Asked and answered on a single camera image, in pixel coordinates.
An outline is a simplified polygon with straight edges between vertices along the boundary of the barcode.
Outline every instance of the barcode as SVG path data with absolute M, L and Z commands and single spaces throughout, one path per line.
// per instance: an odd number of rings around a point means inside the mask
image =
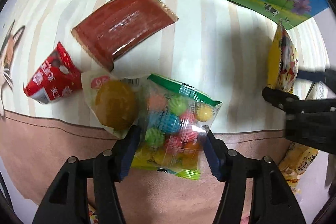
M 133 87 L 136 87 L 136 86 L 140 85 L 139 78 L 131 78 L 131 79 L 124 78 L 124 79 L 122 79 L 122 82 L 124 82 L 124 83 L 126 83 L 130 86 L 133 86 Z
M 48 104 L 50 102 L 48 94 L 45 92 L 44 88 L 34 93 L 32 96 L 30 96 L 30 98 L 40 102 L 41 104 Z

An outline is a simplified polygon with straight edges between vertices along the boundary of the cow illustration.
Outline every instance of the cow illustration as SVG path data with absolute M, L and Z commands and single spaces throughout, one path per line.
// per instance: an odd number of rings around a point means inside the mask
M 271 4 L 267 4 L 265 2 L 265 5 L 264 5 L 264 8 L 265 8 L 265 12 L 270 12 L 271 14 L 273 14 L 273 16 L 276 16 L 279 11 L 277 9 L 274 9 Z

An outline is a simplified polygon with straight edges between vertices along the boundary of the pink fabric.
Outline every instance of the pink fabric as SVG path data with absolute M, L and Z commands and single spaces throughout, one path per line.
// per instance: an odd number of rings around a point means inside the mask
M 279 163 L 289 142 L 282 132 L 216 135 L 228 148 Z M 16 188 L 27 199 L 41 202 L 58 170 L 70 156 L 95 157 L 113 147 L 115 137 L 99 128 L 74 126 L 53 119 L 31 118 L 6 111 L 0 119 L 0 154 Z M 201 180 L 191 181 L 162 172 L 131 169 L 116 188 L 128 224 L 212 223 L 224 183 L 211 175 L 203 155 Z M 88 198 L 94 205 L 93 183 Z M 252 180 L 247 180 L 243 218 L 250 214 Z

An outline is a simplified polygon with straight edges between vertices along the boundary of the yellow snack bag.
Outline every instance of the yellow snack bag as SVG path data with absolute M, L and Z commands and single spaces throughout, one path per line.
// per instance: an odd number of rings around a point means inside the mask
M 267 86 L 271 89 L 292 93 L 297 67 L 295 45 L 280 20 L 268 54 Z
M 305 173 L 308 166 L 318 154 L 318 150 L 302 144 L 292 142 L 290 147 L 279 164 L 279 169 L 285 177 L 293 193 L 299 192 L 297 184 L 300 177 Z

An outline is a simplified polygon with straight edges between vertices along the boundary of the plastic wrapper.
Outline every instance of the plastic wrapper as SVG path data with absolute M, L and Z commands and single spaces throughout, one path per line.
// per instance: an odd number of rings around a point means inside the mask
M 113 70 L 113 61 L 178 17 L 160 0 L 111 0 L 76 27 L 72 34 L 102 67 Z
M 290 144 L 286 156 L 279 164 L 279 169 L 293 193 L 299 193 L 297 184 L 318 152 L 317 149 L 302 144 L 294 142 Z
M 132 167 L 199 179 L 202 143 L 222 103 L 159 75 L 147 79 L 147 129 Z
M 146 77 L 119 80 L 101 69 L 84 72 L 81 78 L 85 102 L 106 131 L 123 139 L 133 124 L 146 129 L 141 124 L 146 121 L 147 111 L 144 84 L 140 85 L 140 81 L 146 83 Z
M 47 104 L 80 89 L 81 72 L 58 42 L 55 50 L 41 64 L 23 91 L 28 97 Z
M 297 70 L 295 45 L 280 20 L 268 55 L 268 87 L 293 93 Z

